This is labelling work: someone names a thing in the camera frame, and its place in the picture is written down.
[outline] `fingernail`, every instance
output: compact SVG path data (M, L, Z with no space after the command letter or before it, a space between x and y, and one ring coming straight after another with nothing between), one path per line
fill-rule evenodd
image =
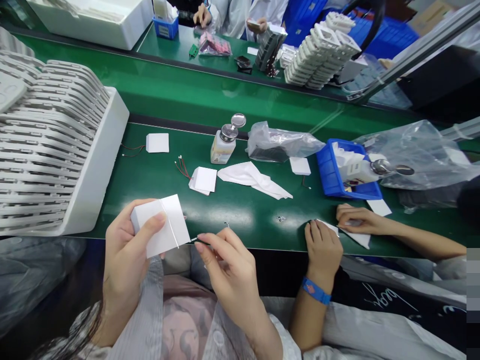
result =
M155 218L157 218L158 220L165 220L166 217L167 217L167 214L165 214L163 211L155 215Z
M204 245L201 242L196 241L195 247L199 254L204 252Z

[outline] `blue container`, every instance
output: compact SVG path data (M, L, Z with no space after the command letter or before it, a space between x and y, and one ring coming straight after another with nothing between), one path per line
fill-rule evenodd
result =
M355 26L348 35L355 40L358 46L361 46L372 27L372 20L360 17L355 17L353 20ZM408 24L385 17L365 53L372 54L378 59L393 59L418 38L419 35Z
M353 192L345 191L337 161L335 160L334 149L332 148L333 143L338 143L338 147L346 151L365 155L364 159L370 160L362 145L346 140L329 139L326 146L316 153L321 184L325 195L349 199L381 200L383 198L382 193L376 181L354 186L352 187Z
M172 23L153 18L153 26L158 37L165 39L173 39L179 32L179 18L177 17Z
M288 36L285 44L299 47L325 7L327 0L289 1L283 21Z

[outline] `white foam box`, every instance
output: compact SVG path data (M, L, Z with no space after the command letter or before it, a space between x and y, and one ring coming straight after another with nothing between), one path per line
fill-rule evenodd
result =
M110 100L83 164L63 222L56 227L26 231L18 235L53 237L89 232L95 227L130 116L117 89L105 89Z
M27 2L51 33L122 50L131 50L134 47L154 16L152 0L81 2L85 8L92 6L95 9L125 15L118 22L83 14L74 16L66 9L51 6L47 0Z

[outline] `cardboard box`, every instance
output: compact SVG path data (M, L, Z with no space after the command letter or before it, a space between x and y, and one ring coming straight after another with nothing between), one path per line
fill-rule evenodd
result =
M453 6L437 0L427 7L424 12L417 14L408 24L422 37L425 34L428 34L435 25L442 21L446 13L454 10L456 9Z

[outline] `metal pump lid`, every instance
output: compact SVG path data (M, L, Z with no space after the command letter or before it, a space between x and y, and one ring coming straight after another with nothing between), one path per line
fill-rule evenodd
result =
M245 115L237 113L231 117L231 123L221 127L220 139L226 143L231 143L239 135L238 128L245 126L247 118Z
M370 163L370 168L375 174L378 175L387 175L393 172L406 176L415 174L415 170L413 170L411 167L406 165L392 166L392 164L390 164L390 162L385 159L378 159L372 161Z

